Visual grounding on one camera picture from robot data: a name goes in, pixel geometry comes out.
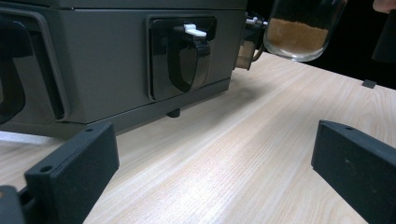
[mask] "wood grain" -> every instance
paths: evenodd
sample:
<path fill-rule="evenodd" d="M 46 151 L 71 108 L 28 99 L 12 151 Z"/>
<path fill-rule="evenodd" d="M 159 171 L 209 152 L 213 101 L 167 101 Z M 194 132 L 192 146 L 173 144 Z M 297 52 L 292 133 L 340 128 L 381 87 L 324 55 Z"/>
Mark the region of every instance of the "wood grain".
<path fill-rule="evenodd" d="M 117 137 L 85 223 L 365 223 L 310 165 L 320 119 L 396 147 L 396 91 L 263 54 L 230 89 Z M 0 133 L 1 184 L 62 141 Z"/>

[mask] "brown powder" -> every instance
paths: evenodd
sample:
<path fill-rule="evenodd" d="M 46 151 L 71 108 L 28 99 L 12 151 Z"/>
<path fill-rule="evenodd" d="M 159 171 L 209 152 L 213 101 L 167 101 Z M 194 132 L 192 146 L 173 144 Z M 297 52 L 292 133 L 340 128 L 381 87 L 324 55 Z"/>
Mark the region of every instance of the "brown powder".
<path fill-rule="evenodd" d="M 306 54 L 321 49 L 329 31 L 297 21 L 271 19 L 266 33 L 266 39 L 272 46 Z"/>

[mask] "hand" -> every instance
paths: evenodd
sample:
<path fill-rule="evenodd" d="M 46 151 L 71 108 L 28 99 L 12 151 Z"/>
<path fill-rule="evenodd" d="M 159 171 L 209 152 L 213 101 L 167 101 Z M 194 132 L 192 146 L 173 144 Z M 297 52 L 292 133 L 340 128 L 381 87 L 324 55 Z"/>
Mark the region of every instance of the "hand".
<path fill-rule="evenodd" d="M 396 9 L 396 0 L 374 0 L 373 8 L 378 12 L 389 13 Z"/>

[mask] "white tab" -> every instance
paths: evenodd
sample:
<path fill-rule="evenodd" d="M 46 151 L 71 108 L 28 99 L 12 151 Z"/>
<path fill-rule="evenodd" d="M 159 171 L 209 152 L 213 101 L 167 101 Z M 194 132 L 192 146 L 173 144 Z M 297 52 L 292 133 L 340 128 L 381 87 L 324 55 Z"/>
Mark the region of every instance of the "white tab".
<path fill-rule="evenodd" d="M 201 37 L 206 36 L 206 32 L 197 30 L 195 24 L 184 24 L 184 32 L 194 36 L 201 36 Z"/>

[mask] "dark gray coffee machine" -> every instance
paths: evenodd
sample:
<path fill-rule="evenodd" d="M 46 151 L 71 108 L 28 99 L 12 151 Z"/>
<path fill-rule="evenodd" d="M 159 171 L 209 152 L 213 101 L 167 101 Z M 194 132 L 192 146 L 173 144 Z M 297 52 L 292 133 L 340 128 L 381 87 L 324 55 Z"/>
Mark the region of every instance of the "dark gray coffee machine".
<path fill-rule="evenodd" d="M 226 91 L 247 0 L 0 1 L 0 130 L 116 131 Z"/>

